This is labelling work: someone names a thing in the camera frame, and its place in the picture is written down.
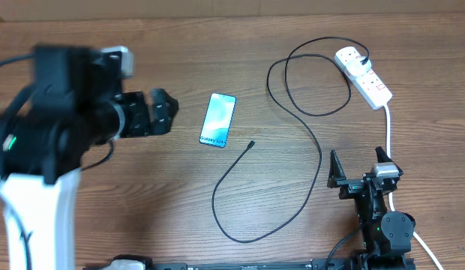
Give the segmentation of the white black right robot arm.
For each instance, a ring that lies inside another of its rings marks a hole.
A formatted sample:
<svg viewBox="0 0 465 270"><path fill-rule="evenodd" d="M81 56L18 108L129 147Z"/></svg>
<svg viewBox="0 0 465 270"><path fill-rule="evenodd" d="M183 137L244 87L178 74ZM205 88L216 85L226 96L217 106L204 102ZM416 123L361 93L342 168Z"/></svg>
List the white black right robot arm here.
<svg viewBox="0 0 465 270"><path fill-rule="evenodd" d="M327 186L339 190L341 200L352 199L358 215L358 229L341 239L331 250L325 268L331 266L335 251L353 236L362 234L364 249L356 250L336 269L414 269L406 254L411 251L416 221L410 214L386 208L385 195L397 189L403 170L387 156L382 147L375 148L377 162L361 178L349 180L336 151L330 154Z"/></svg>

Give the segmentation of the blue screen smartphone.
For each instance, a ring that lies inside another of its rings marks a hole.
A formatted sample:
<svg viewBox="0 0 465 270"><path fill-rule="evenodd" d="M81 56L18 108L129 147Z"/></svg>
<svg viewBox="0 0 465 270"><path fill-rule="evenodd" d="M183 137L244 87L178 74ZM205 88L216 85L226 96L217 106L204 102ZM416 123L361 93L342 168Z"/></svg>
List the blue screen smartphone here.
<svg viewBox="0 0 465 270"><path fill-rule="evenodd" d="M235 107L236 97L212 93L199 135L199 142L224 148L227 144Z"/></svg>

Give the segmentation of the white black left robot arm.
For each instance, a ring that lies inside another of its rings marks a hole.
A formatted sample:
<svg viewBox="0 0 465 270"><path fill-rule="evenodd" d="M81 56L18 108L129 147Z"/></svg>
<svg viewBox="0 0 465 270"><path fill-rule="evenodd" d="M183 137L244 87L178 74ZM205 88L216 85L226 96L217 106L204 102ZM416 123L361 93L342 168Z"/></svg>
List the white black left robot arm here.
<svg viewBox="0 0 465 270"><path fill-rule="evenodd" d="M178 101L124 92L124 46L38 45L33 80L0 112L0 200L12 269L74 269L74 208L83 155L116 140L170 132Z"/></svg>

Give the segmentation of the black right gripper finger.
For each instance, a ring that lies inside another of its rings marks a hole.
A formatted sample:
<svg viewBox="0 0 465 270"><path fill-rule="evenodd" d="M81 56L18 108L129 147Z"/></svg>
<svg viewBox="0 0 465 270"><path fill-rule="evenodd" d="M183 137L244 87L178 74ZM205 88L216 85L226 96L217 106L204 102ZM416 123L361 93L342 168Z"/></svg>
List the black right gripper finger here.
<svg viewBox="0 0 465 270"><path fill-rule="evenodd" d="M331 150L330 153L330 170L328 175L327 187L328 188L339 188L345 185L347 177L345 176L344 170L341 166L341 162L338 159L335 150Z"/></svg>
<svg viewBox="0 0 465 270"><path fill-rule="evenodd" d="M390 163L392 159L387 155L381 146L375 148L376 158L379 163Z"/></svg>

